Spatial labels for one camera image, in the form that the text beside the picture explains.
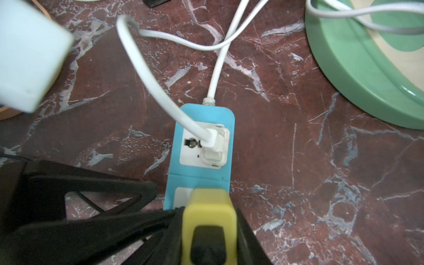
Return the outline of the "yellow USB charger plug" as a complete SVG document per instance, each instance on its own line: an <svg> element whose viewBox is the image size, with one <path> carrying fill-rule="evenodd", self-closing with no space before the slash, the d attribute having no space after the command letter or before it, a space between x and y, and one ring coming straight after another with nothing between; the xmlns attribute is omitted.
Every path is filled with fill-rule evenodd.
<svg viewBox="0 0 424 265"><path fill-rule="evenodd" d="M229 193L194 189L182 216L182 265L236 265L237 214Z"/></svg>

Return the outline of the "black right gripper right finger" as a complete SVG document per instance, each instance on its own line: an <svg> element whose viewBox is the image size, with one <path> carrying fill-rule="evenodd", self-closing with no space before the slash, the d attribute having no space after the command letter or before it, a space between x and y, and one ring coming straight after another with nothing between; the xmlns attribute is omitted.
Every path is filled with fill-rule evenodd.
<svg viewBox="0 0 424 265"><path fill-rule="evenodd" d="M273 265L240 209L237 214L237 264Z"/></svg>

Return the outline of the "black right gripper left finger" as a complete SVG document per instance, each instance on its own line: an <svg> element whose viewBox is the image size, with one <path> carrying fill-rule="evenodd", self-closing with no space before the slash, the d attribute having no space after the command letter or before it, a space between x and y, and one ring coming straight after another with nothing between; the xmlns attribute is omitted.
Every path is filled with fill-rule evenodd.
<svg viewBox="0 0 424 265"><path fill-rule="evenodd" d="M157 185L50 161L1 167L1 264L181 262L181 210L153 210Z"/></svg>

